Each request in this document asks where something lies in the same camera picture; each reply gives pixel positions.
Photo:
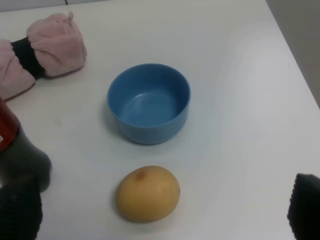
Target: bowl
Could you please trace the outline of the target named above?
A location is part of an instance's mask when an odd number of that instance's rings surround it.
[[[146,63],[118,75],[107,104],[121,132],[131,141],[154,145],[168,141],[184,126],[191,90],[170,66]]]

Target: dark bottle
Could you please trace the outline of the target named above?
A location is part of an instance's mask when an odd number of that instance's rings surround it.
[[[0,98],[0,180],[10,183],[23,175],[35,176],[41,192],[50,184],[52,164],[24,133],[18,118]]]

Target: table surface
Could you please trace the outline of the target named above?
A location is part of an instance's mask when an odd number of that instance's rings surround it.
[[[15,41],[39,18],[74,12],[83,69],[40,79],[8,102],[51,158],[38,240],[293,240],[297,173],[320,176],[320,110],[264,0],[110,0],[0,13]],[[182,72],[189,117],[172,140],[123,139],[107,109],[112,80],[142,63]],[[120,180],[159,165],[181,186],[175,211],[134,224],[113,204]]]

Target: bottle label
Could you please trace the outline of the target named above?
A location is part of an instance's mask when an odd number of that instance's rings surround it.
[[[16,115],[0,98],[0,152],[5,150],[15,139],[19,129]]]

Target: potato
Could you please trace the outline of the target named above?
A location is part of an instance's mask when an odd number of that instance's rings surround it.
[[[133,222],[153,222],[168,216],[177,206],[180,186],[175,176],[160,166],[145,166],[129,173],[119,184],[115,203]]]

